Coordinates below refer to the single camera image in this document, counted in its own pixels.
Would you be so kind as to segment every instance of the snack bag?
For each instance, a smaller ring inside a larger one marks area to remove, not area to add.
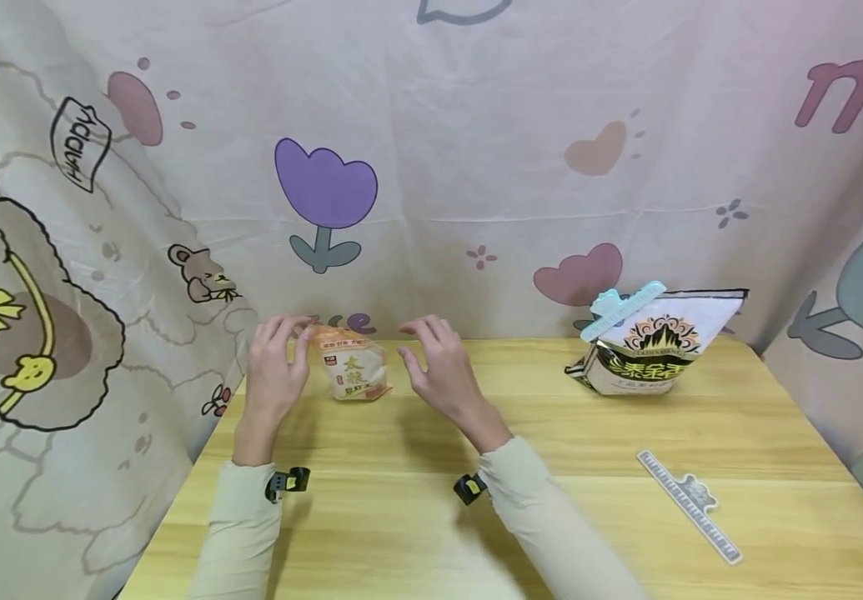
[[[665,292],[591,342],[564,372],[602,396],[666,393],[747,296],[748,290]]]
[[[335,399],[374,400],[391,390],[377,343],[350,329],[313,327],[311,345],[324,360]]]

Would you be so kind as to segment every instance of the cartoon curtain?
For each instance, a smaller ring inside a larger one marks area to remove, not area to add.
[[[0,0],[0,599],[113,597],[259,314],[651,279],[749,288],[863,486],[863,2]]]

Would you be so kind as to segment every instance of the sleeve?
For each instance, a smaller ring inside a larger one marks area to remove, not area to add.
[[[481,456],[494,510],[562,600],[641,600],[645,590],[520,437]]]
[[[281,525],[281,502],[264,497],[272,475],[273,463],[221,467],[191,600],[264,600]]]

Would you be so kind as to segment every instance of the tabletop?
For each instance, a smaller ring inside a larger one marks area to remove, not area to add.
[[[743,343],[720,337],[663,397],[600,397],[562,373],[580,340],[466,342],[482,391],[543,457],[654,600],[863,599],[863,492]],[[312,354],[304,398],[282,426],[278,469],[311,468],[285,498],[268,598],[551,598],[487,500],[451,487],[474,449],[395,386],[338,403]],[[120,600],[185,598],[237,394]],[[729,567],[637,460],[649,449],[720,501],[710,513],[745,555]]]

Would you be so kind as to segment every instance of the pink dot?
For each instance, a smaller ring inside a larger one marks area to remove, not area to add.
[[[164,139],[164,125],[158,102],[151,90],[138,77],[124,71],[111,73],[108,78],[108,100],[121,113],[125,128],[145,146],[157,146]]]

